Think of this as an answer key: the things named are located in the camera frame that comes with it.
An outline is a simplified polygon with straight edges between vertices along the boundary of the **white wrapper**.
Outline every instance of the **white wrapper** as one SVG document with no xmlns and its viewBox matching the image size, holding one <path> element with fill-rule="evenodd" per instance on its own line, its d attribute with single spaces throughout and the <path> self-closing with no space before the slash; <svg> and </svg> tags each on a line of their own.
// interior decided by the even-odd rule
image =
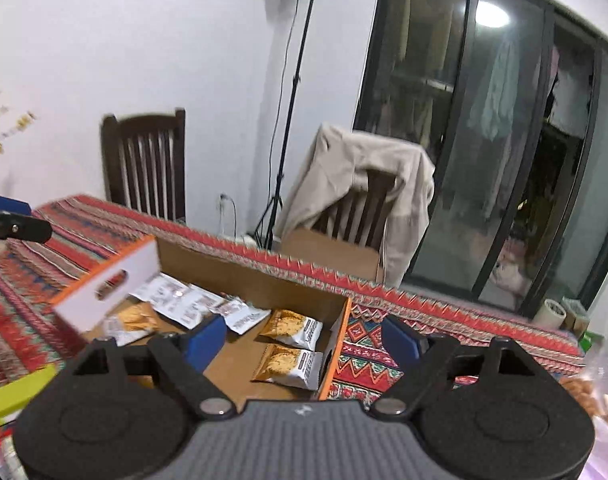
<svg viewBox="0 0 608 480">
<path fill-rule="evenodd" d="M 152 328 L 146 330 L 126 330 L 117 316 L 110 316 L 104 319 L 102 328 L 105 336 L 115 338 L 117 346 L 126 346 L 154 332 Z"/>
<path fill-rule="evenodd" d="M 233 332 L 242 335 L 262 319 L 266 319 L 271 314 L 270 310 L 262 310 L 252 305 L 244 303 L 239 298 L 233 298 L 226 303 L 211 307 L 210 312 L 224 317 L 226 326 Z"/>
<path fill-rule="evenodd" d="M 184 285 L 167 274 L 160 274 L 140 286 L 133 296 L 148 301 L 159 314 L 188 330 L 195 328 L 226 301 L 197 285 Z"/>
</svg>

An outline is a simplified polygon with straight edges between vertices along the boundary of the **beige jacket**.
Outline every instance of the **beige jacket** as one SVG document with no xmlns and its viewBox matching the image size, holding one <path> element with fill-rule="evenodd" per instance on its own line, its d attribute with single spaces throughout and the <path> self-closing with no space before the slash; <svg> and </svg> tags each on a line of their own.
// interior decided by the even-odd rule
<svg viewBox="0 0 608 480">
<path fill-rule="evenodd" d="M 399 286 L 428 226 L 435 167 L 418 144 L 322 124 L 277 221 L 275 235 L 312 227 L 351 188 L 367 186 L 366 170 L 396 176 L 387 200 L 395 203 L 380 248 L 385 283 Z"/>
</svg>

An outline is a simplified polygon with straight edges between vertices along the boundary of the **power cord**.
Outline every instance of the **power cord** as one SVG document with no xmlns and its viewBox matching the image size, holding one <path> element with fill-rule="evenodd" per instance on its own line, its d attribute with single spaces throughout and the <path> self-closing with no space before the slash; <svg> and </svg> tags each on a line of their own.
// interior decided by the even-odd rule
<svg viewBox="0 0 608 480">
<path fill-rule="evenodd" d="M 273 147 L 275 145 L 275 135 L 277 134 L 277 124 L 279 123 L 279 114 L 281 112 L 281 100 L 284 96 L 284 76 L 286 75 L 286 65 L 289 60 L 289 48 L 290 40 L 293 37 L 293 29 L 295 28 L 295 19 L 297 18 L 297 11 L 299 10 L 299 0 L 295 3 L 295 13 L 293 14 L 293 21 L 290 23 L 289 38 L 286 41 L 286 52 L 284 53 L 284 65 L 281 69 L 281 82 L 279 83 L 279 100 L 277 101 L 277 116 L 275 117 L 275 125 L 273 126 L 273 136 L 271 137 L 271 150 L 268 157 L 268 200 L 266 204 L 271 202 L 271 183 L 273 181 Z M 261 220 L 260 231 L 263 232 L 263 219 Z"/>
<path fill-rule="evenodd" d="M 224 234 L 224 230 L 222 227 L 222 217 L 224 216 L 224 200 L 228 200 L 233 205 L 233 216 L 235 218 L 235 230 L 233 233 L 233 237 L 237 238 L 237 208 L 235 207 L 235 200 L 230 198 L 226 193 L 222 193 L 219 195 L 219 224 L 220 224 L 220 234 Z"/>
</svg>

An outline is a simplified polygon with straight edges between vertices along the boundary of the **wooden chair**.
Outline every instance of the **wooden chair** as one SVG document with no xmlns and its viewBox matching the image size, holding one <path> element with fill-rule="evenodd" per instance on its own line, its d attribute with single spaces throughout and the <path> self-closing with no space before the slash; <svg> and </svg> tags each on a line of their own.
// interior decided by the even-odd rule
<svg viewBox="0 0 608 480">
<path fill-rule="evenodd" d="M 386 199 L 395 185 L 395 175 L 367 170 L 367 176 L 368 191 L 351 189 L 322 212 L 312 230 L 379 252 L 386 218 L 395 203 Z"/>
<path fill-rule="evenodd" d="M 104 117 L 101 153 L 108 200 L 172 221 L 185 218 L 185 121 L 183 108 L 173 116 Z"/>
</svg>

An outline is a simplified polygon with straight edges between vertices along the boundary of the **table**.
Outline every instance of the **table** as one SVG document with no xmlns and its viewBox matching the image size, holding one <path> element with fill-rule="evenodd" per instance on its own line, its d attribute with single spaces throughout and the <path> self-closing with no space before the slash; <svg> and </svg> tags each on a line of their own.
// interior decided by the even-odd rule
<svg viewBox="0 0 608 480">
<path fill-rule="evenodd" d="M 45 245 L 8 241 L 0 258 L 0 386 L 46 363 L 71 357 L 54 323 L 50 299 L 104 260 L 146 234 L 273 276 L 350 296 L 353 311 L 330 399 L 370 404 L 401 376 L 382 348 L 381 321 L 395 314 L 422 333 L 446 332 L 469 345 L 494 335 L 519 341 L 551 372 L 579 371 L 581 350 L 571 336 L 548 332 L 508 314 L 428 300 L 312 264 L 222 240 L 90 196 L 45 205 L 35 216 L 50 221 Z"/>
</svg>

